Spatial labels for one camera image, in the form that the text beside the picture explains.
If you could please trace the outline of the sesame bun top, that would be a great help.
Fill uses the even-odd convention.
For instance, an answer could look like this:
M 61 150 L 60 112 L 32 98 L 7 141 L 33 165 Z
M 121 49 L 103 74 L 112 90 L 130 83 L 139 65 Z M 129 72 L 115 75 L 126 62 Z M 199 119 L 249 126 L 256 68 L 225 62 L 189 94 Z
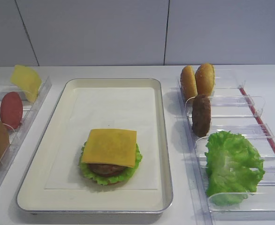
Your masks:
M 185 100 L 197 96 L 195 73 L 192 66 L 185 66 L 181 71 L 180 83 Z

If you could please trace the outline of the brown meat patty in rack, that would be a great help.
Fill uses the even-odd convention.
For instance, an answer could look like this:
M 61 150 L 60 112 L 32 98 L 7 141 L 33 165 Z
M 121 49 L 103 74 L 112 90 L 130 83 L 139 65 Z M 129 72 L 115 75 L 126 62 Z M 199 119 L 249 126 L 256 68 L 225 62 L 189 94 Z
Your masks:
M 192 130 L 198 137 L 204 137 L 210 129 L 211 104 L 209 98 L 200 94 L 192 104 Z

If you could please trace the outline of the red tomato slice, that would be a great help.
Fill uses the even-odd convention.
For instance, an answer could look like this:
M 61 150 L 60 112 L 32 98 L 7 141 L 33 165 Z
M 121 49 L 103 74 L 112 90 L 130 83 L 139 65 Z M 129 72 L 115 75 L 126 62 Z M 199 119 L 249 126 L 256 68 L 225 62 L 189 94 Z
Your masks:
M 23 104 L 17 92 L 7 93 L 0 105 L 0 120 L 8 129 L 17 129 L 23 116 Z

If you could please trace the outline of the white paper tray liner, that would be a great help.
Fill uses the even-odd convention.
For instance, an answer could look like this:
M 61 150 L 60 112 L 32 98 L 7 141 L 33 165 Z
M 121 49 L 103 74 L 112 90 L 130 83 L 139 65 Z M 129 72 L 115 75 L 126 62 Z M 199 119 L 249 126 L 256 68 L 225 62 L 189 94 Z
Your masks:
M 46 188 L 88 189 L 92 192 L 156 190 L 159 187 L 158 137 L 155 93 L 152 88 L 77 88 L 66 129 L 56 141 L 58 151 L 46 182 Z M 117 128 L 137 131 L 142 161 L 134 175 L 113 186 L 101 186 L 82 176 L 78 167 L 81 147 L 90 130 Z

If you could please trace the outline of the brown meat patty in burger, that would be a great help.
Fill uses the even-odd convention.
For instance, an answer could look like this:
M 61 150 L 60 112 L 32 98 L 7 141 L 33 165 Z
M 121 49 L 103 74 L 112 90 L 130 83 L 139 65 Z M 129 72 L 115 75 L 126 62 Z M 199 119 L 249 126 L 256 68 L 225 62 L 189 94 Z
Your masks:
M 102 177 L 112 177 L 122 173 L 126 167 L 113 164 L 88 164 L 89 169 Z

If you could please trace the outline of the upright sesame bun half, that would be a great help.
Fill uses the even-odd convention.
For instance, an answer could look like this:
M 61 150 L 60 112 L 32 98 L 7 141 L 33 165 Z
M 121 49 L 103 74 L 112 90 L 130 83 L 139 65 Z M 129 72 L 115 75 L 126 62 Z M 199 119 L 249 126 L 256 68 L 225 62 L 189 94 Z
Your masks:
M 198 94 L 211 96 L 215 85 L 215 71 L 210 63 L 201 64 L 195 73 Z

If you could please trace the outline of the green lettuce under burger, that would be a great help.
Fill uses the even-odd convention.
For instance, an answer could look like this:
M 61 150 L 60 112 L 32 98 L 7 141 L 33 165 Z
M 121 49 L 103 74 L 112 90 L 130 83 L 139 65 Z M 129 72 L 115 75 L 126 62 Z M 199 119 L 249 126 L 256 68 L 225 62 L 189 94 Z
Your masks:
M 135 173 L 135 171 L 137 170 L 139 163 L 142 160 L 142 155 L 139 151 L 138 145 L 136 144 L 136 158 L 135 158 L 135 165 L 133 168 L 131 167 L 126 167 L 126 169 L 120 173 L 119 175 L 116 176 L 112 176 L 112 177 L 102 177 L 99 176 L 97 174 L 95 174 L 94 172 L 92 172 L 87 163 L 83 163 L 81 162 L 81 158 L 83 156 L 83 151 L 84 151 L 84 146 L 82 147 L 82 152 L 81 152 L 81 156 L 79 158 L 79 168 L 81 170 L 81 173 L 84 177 L 91 179 L 92 181 L 96 182 L 99 185 L 113 185 L 119 182 L 123 182 L 123 181 L 127 181 L 129 180 L 133 174 Z

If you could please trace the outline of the green lettuce leaf in rack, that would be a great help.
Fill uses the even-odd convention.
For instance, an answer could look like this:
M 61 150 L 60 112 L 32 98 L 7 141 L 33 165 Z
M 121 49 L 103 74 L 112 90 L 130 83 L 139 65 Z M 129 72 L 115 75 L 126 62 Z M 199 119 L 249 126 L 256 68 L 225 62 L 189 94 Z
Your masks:
M 241 134 L 213 133 L 206 144 L 206 195 L 218 206 L 230 206 L 257 191 L 265 174 L 257 149 Z

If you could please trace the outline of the clear acrylic left rack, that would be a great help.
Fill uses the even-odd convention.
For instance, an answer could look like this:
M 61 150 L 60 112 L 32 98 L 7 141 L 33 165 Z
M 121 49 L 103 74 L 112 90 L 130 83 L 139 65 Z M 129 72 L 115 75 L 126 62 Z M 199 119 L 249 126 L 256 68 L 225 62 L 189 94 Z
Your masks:
M 33 121 L 35 120 L 37 113 L 39 112 L 50 88 L 52 86 L 49 77 L 44 79 L 38 90 L 38 97 L 34 103 L 29 102 L 26 99 L 25 93 L 17 86 L 12 84 L 0 84 L 0 104 L 3 97 L 10 92 L 17 92 L 22 100 L 23 104 L 23 116 L 21 124 L 16 130 L 9 130 L 9 142 L 8 149 L 4 152 L 0 159 L 0 186 L 14 161 L 16 154 L 18 153 Z

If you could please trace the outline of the yellow cheese slice in rack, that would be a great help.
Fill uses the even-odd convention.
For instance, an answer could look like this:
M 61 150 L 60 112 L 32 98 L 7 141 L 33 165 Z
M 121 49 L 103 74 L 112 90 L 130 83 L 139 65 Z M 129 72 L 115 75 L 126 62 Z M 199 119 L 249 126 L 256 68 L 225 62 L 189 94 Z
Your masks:
M 22 65 L 15 65 L 10 81 L 25 93 L 29 102 L 35 102 L 42 80 L 34 69 Z

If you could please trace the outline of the orange cheese slice on burger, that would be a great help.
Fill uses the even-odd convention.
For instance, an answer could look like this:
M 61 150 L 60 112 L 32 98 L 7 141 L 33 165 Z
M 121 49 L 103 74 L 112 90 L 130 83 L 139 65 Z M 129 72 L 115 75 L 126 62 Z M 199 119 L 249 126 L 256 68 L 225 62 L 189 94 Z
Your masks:
M 82 163 L 109 164 L 133 168 L 136 160 L 137 131 L 92 129 L 81 158 Z

